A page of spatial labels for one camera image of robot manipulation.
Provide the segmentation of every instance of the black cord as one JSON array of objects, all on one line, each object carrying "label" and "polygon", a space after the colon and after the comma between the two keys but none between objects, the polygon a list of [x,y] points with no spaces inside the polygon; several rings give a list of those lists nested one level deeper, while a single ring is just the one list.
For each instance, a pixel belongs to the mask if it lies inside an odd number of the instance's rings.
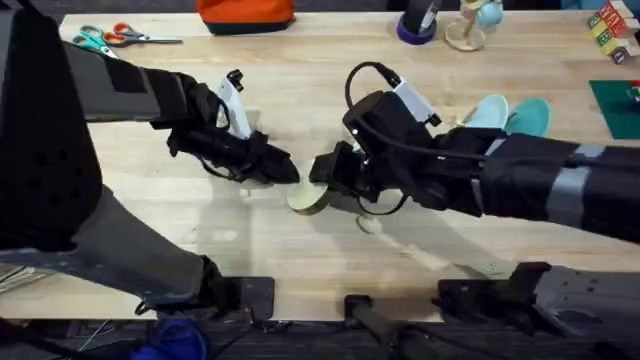
[{"label": "black cord", "polygon": [[249,328],[247,330],[241,331],[238,335],[236,335],[233,339],[227,341],[224,345],[220,346],[214,353],[209,355],[208,360],[217,359],[223,352],[225,352],[228,348],[233,346],[236,342],[240,341],[245,336],[249,335],[255,328]]},{"label": "black cord", "polygon": [[436,332],[433,332],[431,330],[425,329],[425,328],[420,327],[420,326],[410,325],[406,329],[409,330],[409,331],[415,331],[415,332],[418,332],[420,334],[430,336],[430,337],[432,337],[434,339],[438,339],[438,340],[442,341],[443,343],[447,343],[447,344],[455,346],[457,348],[466,350],[466,351],[468,351],[470,353],[480,354],[480,355],[488,357],[488,358],[494,358],[494,359],[500,359],[500,360],[516,360],[516,359],[511,358],[509,356],[504,356],[504,355],[495,353],[495,352],[493,352],[491,350],[488,350],[486,348],[475,347],[475,346],[471,346],[471,345],[465,344],[463,342],[460,342],[458,340],[450,339],[450,338],[448,338],[446,336],[442,336],[442,335],[440,335],[440,334],[438,334]]},{"label": "black cord", "polygon": [[200,160],[200,163],[202,164],[202,168],[208,172],[209,174],[215,176],[215,177],[219,177],[221,179],[225,179],[225,180],[231,180],[231,181],[235,181],[235,177],[231,176],[231,175],[223,175],[221,173],[219,173],[216,169],[214,169],[211,165],[209,165],[209,163],[207,163],[207,161],[199,154],[194,154],[194,156]]},{"label": "black cord", "polygon": [[[353,105],[353,100],[351,98],[351,83],[353,82],[353,78],[355,75],[365,67],[373,67],[378,73],[385,79],[385,81],[393,88],[398,86],[402,79],[398,74],[396,74],[393,70],[386,67],[384,64],[374,61],[365,61],[362,62],[351,70],[349,76],[347,76],[347,81],[344,86],[344,97],[347,103],[347,107],[349,111],[353,114],[356,121],[360,126],[362,126],[366,131],[376,136],[382,142],[387,143],[388,145],[394,146],[401,150],[411,151],[415,153],[420,153],[424,155],[429,155],[432,157],[442,157],[442,158],[451,158],[451,159],[459,159],[459,160],[473,160],[473,161],[487,161],[489,156],[487,155],[479,155],[479,154],[464,154],[455,151],[447,151],[441,149],[428,149],[421,148],[417,146],[411,146],[407,144],[403,144],[394,139],[391,139],[384,134],[381,134],[362,118],[362,115],[355,111],[355,107]],[[609,167],[609,168],[623,168],[623,169],[638,169],[640,165],[633,163],[612,163],[605,162],[599,160],[598,158],[590,158],[585,156],[577,156],[572,154],[568,157],[542,157],[542,156],[530,156],[530,157],[512,157],[512,158],[504,158],[505,160],[513,160],[513,161],[536,161],[536,162],[545,162],[556,164],[558,166],[570,166],[570,167],[580,167],[580,166],[593,166],[593,167]]]},{"label": "black cord", "polygon": [[388,145],[394,146],[402,150],[418,152],[421,154],[435,156],[435,157],[446,157],[446,158],[461,159],[461,160],[486,161],[488,159],[488,156],[485,156],[485,155],[462,154],[462,153],[446,151],[446,150],[434,150],[434,149],[427,149],[427,148],[421,148],[417,146],[406,145],[398,141],[395,141],[379,133],[375,129],[373,129],[371,126],[369,126],[369,124],[367,124],[366,121],[364,121],[364,119],[362,118],[362,115],[360,115],[360,113],[355,111],[353,100],[351,98],[351,83],[353,82],[353,78],[356,76],[356,74],[360,70],[362,70],[365,67],[373,67],[376,70],[378,70],[380,75],[382,75],[382,77],[387,81],[387,83],[391,87],[397,86],[402,81],[400,79],[400,76],[398,76],[393,70],[389,69],[388,67],[384,66],[382,63],[379,63],[379,62],[365,61],[363,63],[358,64],[355,68],[353,68],[353,70],[351,70],[351,72],[349,73],[349,76],[347,76],[347,81],[344,85],[344,98],[347,102],[347,107],[349,108],[349,111],[356,118],[356,121],[358,122],[358,124],[362,126],[365,130],[375,135],[377,138],[387,143]]},{"label": "black cord", "polygon": [[0,279],[0,284],[2,284],[3,282],[5,282],[5,281],[7,281],[7,280],[11,279],[12,277],[14,277],[14,276],[16,276],[16,275],[18,275],[18,274],[20,274],[21,272],[25,271],[26,269],[27,269],[27,267],[26,267],[26,266],[23,266],[23,267],[21,267],[21,268],[19,268],[19,269],[17,269],[17,270],[14,270],[14,271],[13,271],[13,272],[11,272],[11,273],[9,273],[9,274],[5,275],[4,277],[2,277],[2,278]]},{"label": "black cord", "polygon": [[381,213],[374,213],[370,210],[367,210],[367,208],[365,208],[364,205],[362,204],[362,196],[358,196],[356,199],[358,201],[358,206],[360,206],[360,210],[362,210],[365,214],[374,215],[374,216],[384,216],[384,215],[395,214],[396,212],[398,212],[398,210],[402,209],[402,207],[404,206],[404,203],[407,202],[408,198],[409,197],[407,195],[403,194],[402,198],[400,199],[398,204],[396,204],[396,206],[393,207],[393,209],[389,211],[381,212]]},{"label": "black cord", "polygon": [[224,117],[227,119],[227,123],[222,126],[219,127],[218,129],[220,130],[224,130],[224,131],[228,131],[229,127],[231,126],[231,117],[229,116],[229,107],[227,106],[227,104],[222,101],[222,99],[220,99],[220,107],[222,108],[222,111],[224,112]]}]

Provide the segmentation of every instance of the black robotic arm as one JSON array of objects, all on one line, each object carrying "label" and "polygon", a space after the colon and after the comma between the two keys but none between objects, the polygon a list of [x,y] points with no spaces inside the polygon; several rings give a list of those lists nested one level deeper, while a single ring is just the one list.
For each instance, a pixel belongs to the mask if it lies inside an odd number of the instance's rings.
[{"label": "black robotic arm", "polygon": [[[234,87],[227,95],[241,90],[241,76],[223,81]],[[168,129],[173,156],[192,154],[233,181],[297,182],[289,154],[238,124],[239,114],[206,85],[65,43],[33,8],[0,12],[0,83],[0,262],[134,294],[143,301],[138,313],[221,315],[238,310],[249,287],[273,290],[270,278],[223,277],[213,261],[138,220],[102,183],[87,121]]]},{"label": "black robotic arm", "polygon": [[[351,81],[365,66],[394,90],[354,105]],[[438,125],[437,115],[426,101],[421,106],[428,111],[416,110],[419,94],[407,87],[380,63],[356,67],[347,79],[350,110],[343,123],[358,145],[340,142],[318,156],[310,180],[372,202],[385,189],[400,189],[429,209],[553,222],[640,242],[640,149],[499,129],[461,127],[432,136],[425,123]]]}]

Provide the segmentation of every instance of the blue object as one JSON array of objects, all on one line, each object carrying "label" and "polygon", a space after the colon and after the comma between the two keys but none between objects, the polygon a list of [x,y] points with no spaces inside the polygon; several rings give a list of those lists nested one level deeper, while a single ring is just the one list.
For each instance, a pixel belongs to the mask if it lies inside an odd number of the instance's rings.
[{"label": "blue object", "polygon": [[551,125],[551,106],[544,99],[532,98],[520,103],[513,110],[505,131],[531,136],[545,136]]},{"label": "blue object", "polygon": [[80,28],[80,35],[74,37],[71,42],[85,49],[105,54],[114,59],[118,58],[104,41],[104,31],[95,26],[82,26]]},{"label": "blue object", "polygon": [[131,354],[130,360],[206,360],[207,343],[195,322],[158,321],[149,344]]},{"label": "blue object", "polygon": [[489,95],[480,100],[465,122],[466,127],[504,129],[509,103],[502,95]]},{"label": "blue object", "polygon": [[482,27],[493,27],[502,21],[502,3],[490,1],[476,12],[476,24]]},{"label": "blue object", "polygon": [[431,25],[429,27],[420,32],[419,34],[412,33],[404,26],[404,15],[398,21],[398,26],[396,27],[396,33],[398,34],[398,38],[400,40],[411,44],[411,45],[424,45],[429,41],[433,40],[433,37],[436,35],[436,30],[438,29],[438,22],[436,19],[433,19]]}]

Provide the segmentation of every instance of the wooden tabletop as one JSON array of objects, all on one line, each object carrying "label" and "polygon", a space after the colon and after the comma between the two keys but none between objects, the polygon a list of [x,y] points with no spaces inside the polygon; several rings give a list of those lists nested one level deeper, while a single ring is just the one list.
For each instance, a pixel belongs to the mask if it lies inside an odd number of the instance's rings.
[{"label": "wooden tabletop", "polygon": [[[73,15],[61,33],[70,39],[84,24],[109,29],[125,21],[150,35],[183,36],[182,45],[116,52],[211,88],[241,69],[251,121],[302,164],[345,138],[342,89],[364,60],[381,61],[412,82],[444,119],[438,132],[484,96],[504,94],[511,106],[529,97],[549,100],[550,137],[613,143],[587,82],[633,79],[639,65],[616,66],[600,53],[586,27],[589,14],[507,13],[476,53],[450,49],[441,31],[426,46],[407,45],[396,38],[394,13],[298,14],[287,31],[240,37],[211,36],[196,14]],[[439,14],[440,28],[456,16]],[[385,88],[365,71],[354,96]],[[91,134],[104,181],[128,209],[177,245],[210,256],[226,275],[274,277],[278,319],[339,319],[348,293],[373,296],[394,317],[434,318],[429,298],[439,279],[508,277],[519,261],[640,271],[640,247],[553,224],[477,219],[415,204],[379,218],[336,209],[304,217],[285,206],[286,186],[238,185],[210,177],[192,157],[171,158],[166,131],[95,124]],[[381,206],[397,200],[387,195]],[[0,316],[136,318],[137,303],[132,295],[55,275],[1,295]]]}]

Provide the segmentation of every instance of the white object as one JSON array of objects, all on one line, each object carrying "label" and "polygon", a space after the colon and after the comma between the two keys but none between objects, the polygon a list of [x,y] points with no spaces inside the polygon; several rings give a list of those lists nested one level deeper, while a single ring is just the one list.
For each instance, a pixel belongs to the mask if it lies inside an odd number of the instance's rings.
[{"label": "white object", "polygon": [[[393,92],[400,97],[400,100],[409,109],[409,112],[417,122],[424,123],[436,114],[429,101],[403,77],[400,77],[400,84],[393,89]],[[353,151],[360,151],[360,149],[360,144],[356,142],[353,145]]]},{"label": "white object", "polygon": [[469,114],[466,127],[504,129],[509,116],[509,103],[502,95],[489,95]]},{"label": "white object", "polygon": [[482,49],[487,41],[487,35],[474,26],[469,32],[469,36],[465,37],[464,31],[467,25],[464,19],[459,19],[449,24],[444,32],[445,41],[452,48],[459,51],[471,52]]},{"label": "white object", "polygon": [[222,79],[218,90],[216,90],[216,95],[218,95],[218,97],[222,99],[229,108],[229,125],[231,125],[231,134],[239,139],[248,139],[253,130],[251,130],[249,120],[247,119],[247,113],[244,111],[244,107],[240,101],[240,92],[238,92],[236,87],[233,86],[226,76]]}]

